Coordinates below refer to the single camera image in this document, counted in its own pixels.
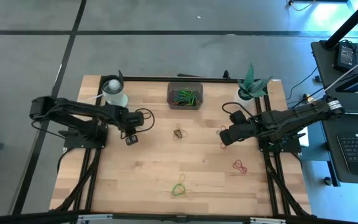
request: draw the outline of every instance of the plant pot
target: plant pot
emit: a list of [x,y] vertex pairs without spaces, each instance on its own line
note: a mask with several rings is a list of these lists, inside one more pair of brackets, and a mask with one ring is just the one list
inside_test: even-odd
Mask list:
[[243,98],[240,96],[240,88],[237,89],[236,93],[234,94],[233,102],[241,104],[243,107],[246,107],[249,103],[253,102],[253,97]]

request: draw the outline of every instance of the green plant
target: green plant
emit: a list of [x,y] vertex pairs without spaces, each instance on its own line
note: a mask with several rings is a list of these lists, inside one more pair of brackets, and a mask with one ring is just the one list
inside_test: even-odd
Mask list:
[[250,100],[252,98],[257,98],[263,95],[266,95],[266,92],[264,91],[264,88],[267,86],[267,83],[272,79],[273,77],[269,78],[261,78],[260,80],[254,81],[254,66],[252,66],[252,63],[249,65],[247,75],[242,82],[240,79],[238,79],[239,82],[239,96],[243,100]]

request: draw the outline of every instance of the power adapter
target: power adapter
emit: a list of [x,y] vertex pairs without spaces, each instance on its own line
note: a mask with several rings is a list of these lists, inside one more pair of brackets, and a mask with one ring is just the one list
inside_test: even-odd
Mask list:
[[346,42],[338,43],[335,49],[334,69],[347,72],[356,65],[356,53]]

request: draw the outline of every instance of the white ball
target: white ball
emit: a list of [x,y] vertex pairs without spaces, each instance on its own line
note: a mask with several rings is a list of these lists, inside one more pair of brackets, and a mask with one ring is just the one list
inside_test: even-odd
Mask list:
[[121,88],[121,83],[118,80],[110,80],[109,81],[109,89],[112,91],[117,91]]

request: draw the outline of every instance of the red rubber band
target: red rubber band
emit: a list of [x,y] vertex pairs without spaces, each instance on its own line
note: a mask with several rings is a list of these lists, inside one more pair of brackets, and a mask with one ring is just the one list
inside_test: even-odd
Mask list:
[[242,166],[242,162],[239,159],[234,161],[233,168],[238,169],[241,174],[246,174],[248,171],[246,167]]

